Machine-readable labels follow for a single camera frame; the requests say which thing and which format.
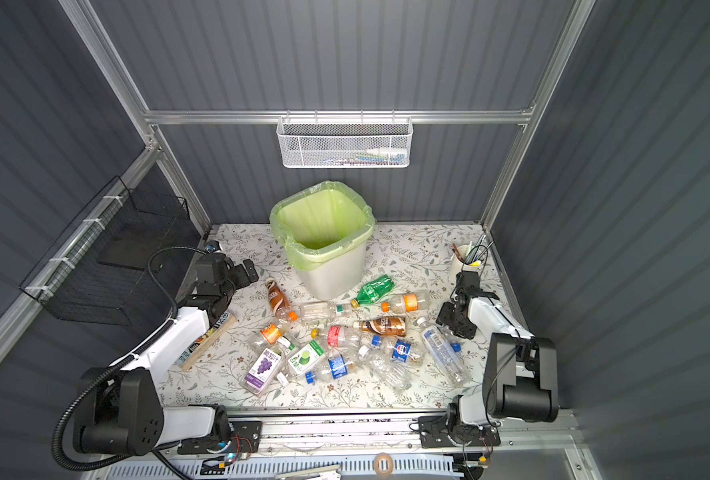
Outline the orange label clear bottle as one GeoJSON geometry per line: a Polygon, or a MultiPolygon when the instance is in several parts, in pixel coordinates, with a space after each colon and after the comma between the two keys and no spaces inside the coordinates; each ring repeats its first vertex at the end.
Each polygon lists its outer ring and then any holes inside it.
{"type": "Polygon", "coordinates": [[[417,290],[390,296],[381,303],[381,309],[387,313],[409,314],[428,310],[430,303],[430,293],[417,290]]]}

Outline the brown small bottle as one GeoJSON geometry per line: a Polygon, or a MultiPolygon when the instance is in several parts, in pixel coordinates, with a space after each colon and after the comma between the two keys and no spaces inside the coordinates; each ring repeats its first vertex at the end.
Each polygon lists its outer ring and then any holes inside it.
{"type": "Polygon", "coordinates": [[[285,293],[273,277],[265,281],[268,301],[272,315],[281,322],[293,323],[298,320],[298,315],[291,306],[285,293]]]}

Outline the tall clear water bottle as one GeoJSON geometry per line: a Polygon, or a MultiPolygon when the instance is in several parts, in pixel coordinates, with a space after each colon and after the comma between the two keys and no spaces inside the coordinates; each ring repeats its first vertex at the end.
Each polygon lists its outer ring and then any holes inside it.
{"type": "Polygon", "coordinates": [[[454,386],[462,386],[467,381],[466,368],[460,356],[440,328],[427,317],[419,317],[416,324],[428,352],[438,368],[454,386]]]}

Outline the pepsi label bottle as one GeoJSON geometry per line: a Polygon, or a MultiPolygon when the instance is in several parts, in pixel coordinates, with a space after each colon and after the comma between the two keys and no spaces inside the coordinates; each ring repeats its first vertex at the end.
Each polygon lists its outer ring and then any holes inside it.
{"type": "Polygon", "coordinates": [[[417,341],[404,337],[374,335],[367,346],[406,364],[419,365],[425,357],[425,350],[417,341]]]}

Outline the purple grape label bottle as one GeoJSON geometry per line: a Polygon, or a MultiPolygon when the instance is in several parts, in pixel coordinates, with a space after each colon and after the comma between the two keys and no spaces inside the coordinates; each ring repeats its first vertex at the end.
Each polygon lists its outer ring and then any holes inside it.
{"type": "Polygon", "coordinates": [[[245,374],[244,388],[256,396],[264,394],[282,369],[284,360],[279,348],[265,348],[245,374]]]}

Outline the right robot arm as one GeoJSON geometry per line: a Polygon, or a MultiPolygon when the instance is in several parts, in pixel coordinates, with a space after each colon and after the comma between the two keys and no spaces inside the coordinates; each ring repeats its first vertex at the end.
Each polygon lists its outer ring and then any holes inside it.
{"type": "Polygon", "coordinates": [[[487,342],[486,366],[480,387],[457,396],[443,428],[449,439],[464,446],[487,437],[504,419],[552,423],[559,414],[557,347],[510,318],[499,297],[480,286],[479,274],[460,271],[450,300],[436,322],[456,337],[487,342]]]}

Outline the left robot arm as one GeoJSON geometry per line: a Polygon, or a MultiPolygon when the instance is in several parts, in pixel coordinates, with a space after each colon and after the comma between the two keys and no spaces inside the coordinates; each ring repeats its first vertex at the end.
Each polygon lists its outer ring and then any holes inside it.
{"type": "Polygon", "coordinates": [[[236,458],[240,437],[224,407],[165,407],[156,390],[186,348],[216,328],[234,294],[259,279],[251,260],[234,263],[214,241],[195,252],[196,281],[182,300],[164,294],[171,309],[162,324],[125,356],[82,376],[51,437],[51,455],[60,467],[93,471],[152,454],[184,478],[165,450],[195,446],[200,453],[236,458]]]}

